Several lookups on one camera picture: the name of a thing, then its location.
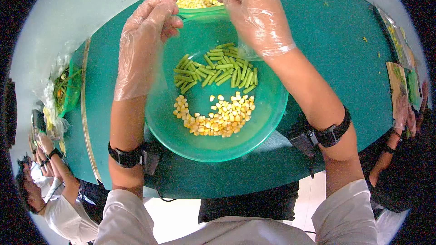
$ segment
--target person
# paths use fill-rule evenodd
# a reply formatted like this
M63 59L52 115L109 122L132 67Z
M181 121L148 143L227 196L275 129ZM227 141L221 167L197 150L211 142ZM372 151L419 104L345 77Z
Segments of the person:
M99 223L109 191L103 185L78 180L62 161L62 154L54 148L46 135L38 135L42 160L52 163L54 179L44 198L41 188L23 172L16 177L18 188L28 210L45 218L48 226L73 244L92 242L97 237Z
M242 40L277 74L317 130L340 125L346 110L334 91L296 47L280 0L219 0ZM144 140L144 105L162 44L183 23L176 0L145 0L126 21L111 112L109 153L137 154ZM370 193L357 155L352 122L331 147L320 145L326 200L312 217L319 244L377 244ZM142 204L144 167L123 167L109 155L112 191L95 245L157 244ZM168 244L313 244L301 229L267 218L226 216Z

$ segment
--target white wall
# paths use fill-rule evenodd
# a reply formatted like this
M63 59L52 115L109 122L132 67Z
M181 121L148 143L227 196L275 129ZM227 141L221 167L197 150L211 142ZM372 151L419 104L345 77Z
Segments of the white wall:
M28 151L27 133L30 129L30 110L37 101L32 93L39 78L47 77L49 67L69 40L79 45L109 19L138 0L38 0L21 31L12 58L11 78L16 82L18 124L16 146L11 150L14 161ZM399 0L367 0L377 3L406 31L409 43L424 63L419 39ZM51 244L68 242L51 231L41 218L36 224Z

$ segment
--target gloved hand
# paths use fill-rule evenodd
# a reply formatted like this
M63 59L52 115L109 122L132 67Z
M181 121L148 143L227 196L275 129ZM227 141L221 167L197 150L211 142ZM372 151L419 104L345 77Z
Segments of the gloved hand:
M296 48L280 0L218 0L224 3L239 37L264 59Z
M49 155L55 148L53 141L44 133L39 133L37 135L37 143L46 155Z
M177 0L145 0L126 21L119 41L114 100L147 95L163 44L183 27Z

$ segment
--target white shirt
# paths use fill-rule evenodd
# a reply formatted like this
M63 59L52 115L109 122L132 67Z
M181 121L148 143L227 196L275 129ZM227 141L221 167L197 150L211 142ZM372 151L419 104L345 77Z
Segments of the white shirt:
M79 198L72 206L63 195L53 195L47 203L44 218L53 231L73 244L97 238L99 226L86 214Z
M312 216L318 244L377 244L370 193L357 180L328 197ZM94 245L157 244L154 223L142 201L126 190L112 190ZM266 218L222 217L186 237L165 244L314 244L301 229Z
M33 182L41 188L41 197L45 198L48 192L50 191L50 182L53 181L53 177L40 177L36 180L33 180Z

